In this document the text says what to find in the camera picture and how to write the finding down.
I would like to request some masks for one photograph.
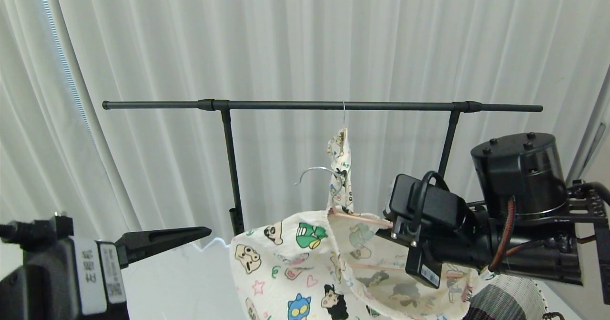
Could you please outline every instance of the blue cat cartoon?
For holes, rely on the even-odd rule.
[[[288,320],[307,320],[310,303],[311,298],[303,298],[301,294],[297,294],[294,301],[288,301]]]

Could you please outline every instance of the white patterned fabric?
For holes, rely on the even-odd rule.
[[[473,290],[487,283],[483,276],[445,264],[440,289],[416,283],[404,271],[408,248],[375,236],[381,227],[359,218],[383,219],[355,214],[348,203],[351,157],[346,129],[331,139],[327,152],[345,185],[329,198],[326,210],[297,213],[233,238],[231,272],[246,314],[252,320],[463,318]],[[342,181],[332,177],[329,192]],[[355,216],[330,216],[330,209]]]

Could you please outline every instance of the green cartoon print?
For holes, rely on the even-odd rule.
[[[319,226],[312,226],[305,222],[299,223],[299,228],[296,230],[296,243],[301,248],[314,249],[320,245],[322,239],[326,238],[326,229]]]

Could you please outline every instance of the black vertical pole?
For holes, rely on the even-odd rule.
[[[235,208],[229,209],[233,234],[239,235],[244,232],[244,215],[242,214],[242,197],[239,194],[239,182],[237,181],[237,162],[235,161],[235,147],[233,146],[233,131],[231,130],[231,112],[226,109],[220,110],[223,118],[224,140],[227,144],[227,155],[229,156],[229,172],[231,174],[231,186],[233,187],[233,200]]]
[[[451,115],[449,115],[449,127],[447,127],[447,135],[445,136],[443,153],[440,155],[440,166],[438,166],[438,173],[443,177],[445,176],[445,170],[447,170],[447,163],[449,162],[449,153],[451,152],[453,136],[455,135],[456,127],[458,126],[460,112],[461,111],[453,110],[451,111]]]

